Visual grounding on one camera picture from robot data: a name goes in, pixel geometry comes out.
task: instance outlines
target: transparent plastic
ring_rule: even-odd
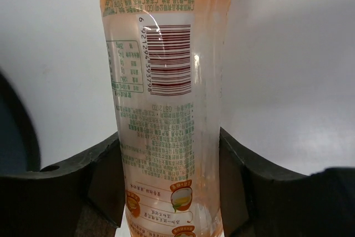
[[[230,0],[100,0],[131,236],[221,236]]]

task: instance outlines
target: circular icon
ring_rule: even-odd
[[[186,211],[189,209],[192,202],[192,189],[191,187],[185,187],[174,191],[171,194],[171,203],[175,212]]]
[[[127,203],[128,210],[131,212],[132,216],[138,218],[140,215],[139,203],[130,196],[127,196],[126,203]]]

